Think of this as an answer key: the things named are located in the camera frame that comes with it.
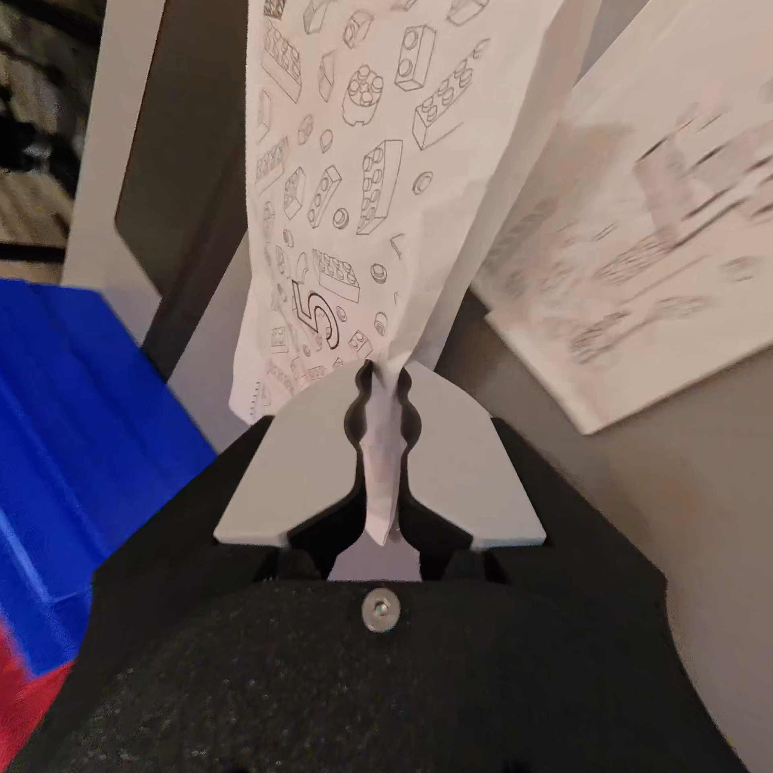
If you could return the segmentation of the long blue storage bin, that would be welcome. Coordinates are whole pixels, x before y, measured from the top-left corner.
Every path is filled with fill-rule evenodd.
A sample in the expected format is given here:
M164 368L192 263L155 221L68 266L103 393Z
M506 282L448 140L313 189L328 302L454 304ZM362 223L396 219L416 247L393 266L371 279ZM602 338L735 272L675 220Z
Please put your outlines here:
M2 280L2 620L28 675L75 659L93 572L214 458L101 295Z

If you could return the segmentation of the red storage bin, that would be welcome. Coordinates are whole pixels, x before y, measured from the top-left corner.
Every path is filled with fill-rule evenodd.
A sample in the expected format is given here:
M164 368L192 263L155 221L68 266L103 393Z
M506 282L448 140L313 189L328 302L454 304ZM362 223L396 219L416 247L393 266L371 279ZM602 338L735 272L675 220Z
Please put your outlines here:
M34 676L5 621L1 621L1 771L6 771L39 726L76 660Z

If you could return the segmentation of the white brick-print paper bag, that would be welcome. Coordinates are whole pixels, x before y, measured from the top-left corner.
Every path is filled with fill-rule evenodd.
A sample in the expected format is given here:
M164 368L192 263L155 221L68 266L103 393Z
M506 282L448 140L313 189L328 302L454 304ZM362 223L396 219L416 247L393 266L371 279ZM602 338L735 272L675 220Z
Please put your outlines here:
M475 279L595 434L771 348L772 2L647 2L577 82Z
M248 2L250 288L230 409L252 424L376 364L366 532L397 510L391 395L509 149L539 152L600 2Z

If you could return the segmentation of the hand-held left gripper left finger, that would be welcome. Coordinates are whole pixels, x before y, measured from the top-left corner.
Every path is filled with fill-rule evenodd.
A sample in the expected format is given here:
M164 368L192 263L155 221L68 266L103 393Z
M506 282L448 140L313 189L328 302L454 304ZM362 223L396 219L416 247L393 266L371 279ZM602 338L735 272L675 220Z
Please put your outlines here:
M365 526L361 441L371 388L372 362L353 361L278 411L214 530L215 539L303 551L327 579Z

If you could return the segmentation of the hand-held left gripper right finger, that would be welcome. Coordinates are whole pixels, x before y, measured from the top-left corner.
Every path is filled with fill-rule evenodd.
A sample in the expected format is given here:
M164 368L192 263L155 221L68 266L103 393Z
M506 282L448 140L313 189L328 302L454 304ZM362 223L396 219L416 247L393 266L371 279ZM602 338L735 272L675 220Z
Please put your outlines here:
M422 579L441 579L454 555L544 546L546 531L493 416L419 362L400 374L398 526Z

